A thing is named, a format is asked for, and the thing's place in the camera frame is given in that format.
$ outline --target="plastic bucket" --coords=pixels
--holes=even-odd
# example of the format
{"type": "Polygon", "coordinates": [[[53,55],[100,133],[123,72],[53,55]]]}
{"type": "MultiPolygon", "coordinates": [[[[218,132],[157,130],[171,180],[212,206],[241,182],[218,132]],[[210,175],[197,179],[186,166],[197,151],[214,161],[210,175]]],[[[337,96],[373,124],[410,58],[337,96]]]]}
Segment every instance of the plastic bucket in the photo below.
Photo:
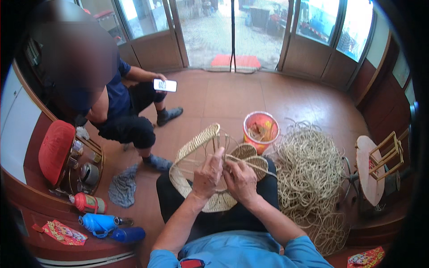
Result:
{"type": "Polygon", "coordinates": [[[277,121],[273,118],[272,115],[264,111],[254,111],[249,113],[243,122],[243,132],[244,132],[244,142],[252,144],[256,148],[258,155],[261,155],[269,146],[272,144],[280,135],[280,128],[278,127],[277,121]],[[264,126],[266,129],[271,129],[271,140],[267,142],[260,142],[250,137],[248,129],[254,123],[264,126]]]}

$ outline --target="metal pot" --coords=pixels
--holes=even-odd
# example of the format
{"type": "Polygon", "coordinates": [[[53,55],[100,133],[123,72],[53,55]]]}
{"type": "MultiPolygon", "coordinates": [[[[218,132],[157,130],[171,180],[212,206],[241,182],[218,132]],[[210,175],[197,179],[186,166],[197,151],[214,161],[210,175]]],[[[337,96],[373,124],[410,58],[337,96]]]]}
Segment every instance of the metal pot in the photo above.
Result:
{"type": "Polygon", "coordinates": [[[98,181],[98,168],[91,163],[81,165],[79,178],[86,184],[95,185],[98,181]]]}

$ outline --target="sleeve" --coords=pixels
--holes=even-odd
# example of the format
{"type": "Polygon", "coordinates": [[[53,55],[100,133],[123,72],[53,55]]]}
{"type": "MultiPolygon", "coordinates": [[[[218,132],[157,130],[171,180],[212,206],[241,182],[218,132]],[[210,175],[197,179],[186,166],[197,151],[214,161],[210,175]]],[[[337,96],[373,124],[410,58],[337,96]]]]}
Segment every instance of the sleeve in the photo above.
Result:
{"type": "Polygon", "coordinates": [[[119,59],[119,72],[121,76],[126,76],[130,70],[131,66],[122,59],[119,59]]]}
{"type": "Polygon", "coordinates": [[[155,267],[176,268],[179,267],[179,261],[171,251],[153,250],[149,259],[148,268],[155,267]]]}
{"type": "Polygon", "coordinates": [[[332,265],[317,251],[308,236],[301,236],[290,240],[284,248],[284,256],[289,258],[298,267],[332,268],[332,265]]]}

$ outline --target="outdoor ground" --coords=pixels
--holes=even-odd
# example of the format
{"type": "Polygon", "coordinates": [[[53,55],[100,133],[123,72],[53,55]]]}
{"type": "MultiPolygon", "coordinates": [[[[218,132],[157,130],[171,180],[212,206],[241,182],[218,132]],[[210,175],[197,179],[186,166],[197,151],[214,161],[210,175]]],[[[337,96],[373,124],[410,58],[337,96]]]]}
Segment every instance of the outdoor ground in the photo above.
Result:
{"type": "MultiPolygon", "coordinates": [[[[186,52],[191,67],[209,67],[217,54],[231,55],[231,5],[219,2],[219,10],[204,15],[191,7],[178,6],[186,52]]],[[[236,10],[236,55],[256,56],[262,68],[274,70],[284,33],[271,36],[265,28],[246,26],[247,13],[236,10]]]]}

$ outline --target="red thermos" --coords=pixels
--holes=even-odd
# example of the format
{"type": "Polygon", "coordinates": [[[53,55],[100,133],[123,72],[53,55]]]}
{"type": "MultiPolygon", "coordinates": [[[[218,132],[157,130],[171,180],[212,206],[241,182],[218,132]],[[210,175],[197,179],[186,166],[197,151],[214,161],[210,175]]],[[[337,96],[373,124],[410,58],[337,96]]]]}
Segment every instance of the red thermos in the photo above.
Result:
{"type": "Polygon", "coordinates": [[[85,193],[77,193],[75,196],[70,195],[69,200],[82,212],[105,214],[107,210],[107,204],[103,199],[85,193]]]}

